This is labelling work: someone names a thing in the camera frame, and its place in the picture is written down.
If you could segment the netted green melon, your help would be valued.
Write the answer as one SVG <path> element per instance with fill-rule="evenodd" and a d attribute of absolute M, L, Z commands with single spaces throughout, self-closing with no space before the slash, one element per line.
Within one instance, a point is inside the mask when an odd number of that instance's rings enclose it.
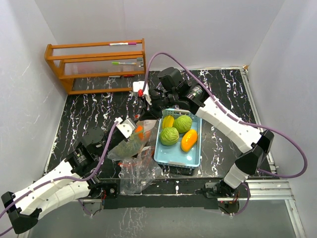
<path fill-rule="evenodd" d="M 127 141 L 120 142 L 113 149 L 113 153 L 119 158 L 132 157 L 143 149 L 143 144 L 144 142 L 141 141 L 136 134 L 133 134 Z"/>

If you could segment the clear orange-zip bag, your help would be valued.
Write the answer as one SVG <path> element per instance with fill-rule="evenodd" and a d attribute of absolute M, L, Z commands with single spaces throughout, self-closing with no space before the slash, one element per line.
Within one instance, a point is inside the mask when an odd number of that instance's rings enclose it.
<path fill-rule="evenodd" d="M 130 158 L 141 152 L 157 122 L 153 119 L 135 122 L 131 118 L 117 118 L 115 121 L 116 129 L 107 152 L 107 158 L 113 161 Z"/>
<path fill-rule="evenodd" d="M 154 146 L 146 146 L 137 157 L 119 162 L 120 194 L 141 193 L 161 174 L 162 168 L 153 159 L 154 152 Z"/>

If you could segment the yellow starfruit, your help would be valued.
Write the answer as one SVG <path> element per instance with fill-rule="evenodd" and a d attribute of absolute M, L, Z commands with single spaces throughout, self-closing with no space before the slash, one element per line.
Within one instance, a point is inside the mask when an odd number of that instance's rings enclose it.
<path fill-rule="evenodd" d="M 171 115 L 167 115 L 163 118 L 162 121 L 162 129 L 167 128 L 167 127 L 173 127 L 174 123 L 174 117 Z"/>

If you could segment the orange fruit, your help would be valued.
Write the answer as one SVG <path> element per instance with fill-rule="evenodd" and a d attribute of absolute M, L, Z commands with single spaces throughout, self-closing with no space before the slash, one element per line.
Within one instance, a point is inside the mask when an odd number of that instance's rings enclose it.
<path fill-rule="evenodd" d="M 137 134 L 138 138 L 141 141 L 148 140 L 150 135 L 151 135 L 151 131 L 150 130 L 145 131 L 145 129 L 142 125 L 138 125 L 137 128 L 135 129 L 134 133 Z"/>

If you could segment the green cabbage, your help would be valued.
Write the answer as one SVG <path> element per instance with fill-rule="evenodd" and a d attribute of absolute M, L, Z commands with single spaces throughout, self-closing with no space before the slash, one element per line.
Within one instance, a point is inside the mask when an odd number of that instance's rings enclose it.
<path fill-rule="evenodd" d="M 172 146 L 178 142 L 179 132 L 174 127 L 166 127 L 161 131 L 159 139 L 164 146 Z"/>
<path fill-rule="evenodd" d="M 174 120 L 173 127 L 177 129 L 180 134 L 186 133 L 191 129 L 192 119 L 189 116 L 182 115 Z"/>

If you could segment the orange yellow mango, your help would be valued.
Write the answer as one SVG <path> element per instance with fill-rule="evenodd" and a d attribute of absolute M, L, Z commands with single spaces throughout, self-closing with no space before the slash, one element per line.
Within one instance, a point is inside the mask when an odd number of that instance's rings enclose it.
<path fill-rule="evenodd" d="M 189 152 L 198 140 L 198 133 L 191 129 L 184 134 L 181 140 L 181 149 L 184 152 Z"/>

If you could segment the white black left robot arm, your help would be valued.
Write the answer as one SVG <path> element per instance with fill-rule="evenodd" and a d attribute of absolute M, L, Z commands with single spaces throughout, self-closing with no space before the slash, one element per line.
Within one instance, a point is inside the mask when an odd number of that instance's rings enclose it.
<path fill-rule="evenodd" d="M 55 169 L 21 191 L 4 193 L 1 200 L 5 210 L 1 215 L 7 214 L 11 229 L 22 234 L 64 204 L 85 197 L 107 197 L 116 185 L 103 185 L 95 175 L 106 152 L 126 141 L 131 133 L 124 125 L 117 125 L 108 133 L 99 127 L 89 129 Z"/>

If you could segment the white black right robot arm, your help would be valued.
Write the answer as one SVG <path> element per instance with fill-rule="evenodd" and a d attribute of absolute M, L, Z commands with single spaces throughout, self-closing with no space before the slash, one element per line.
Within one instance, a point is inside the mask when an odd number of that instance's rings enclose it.
<path fill-rule="evenodd" d="M 238 118 L 207 91 L 202 82 L 189 84 L 180 70 L 169 67 L 158 73 L 163 89 L 150 89 L 142 119 L 158 119 L 164 109 L 178 105 L 199 117 L 227 136 L 241 151 L 240 157 L 214 188 L 214 192 L 231 197 L 239 185 L 254 175 L 270 151 L 274 135 L 266 129 L 260 131 Z"/>

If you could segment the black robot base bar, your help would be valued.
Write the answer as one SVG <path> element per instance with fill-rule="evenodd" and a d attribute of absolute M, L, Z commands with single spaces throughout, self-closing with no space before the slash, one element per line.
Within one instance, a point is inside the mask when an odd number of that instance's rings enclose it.
<path fill-rule="evenodd" d="M 135 194 L 121 194 L 122 181 L 102 182 L 95 197 L 82 199 L 84 205 L 98 204 L 101 209 L 121 208 L 205 208 L 217 210 L 222 201 L 237 203 L 239 199 L 250 198 L 249 187 L 240 185 L 230 195 L 219 192 L 219 179 L 168 178 L 157 179 L 143 191 Z"/>

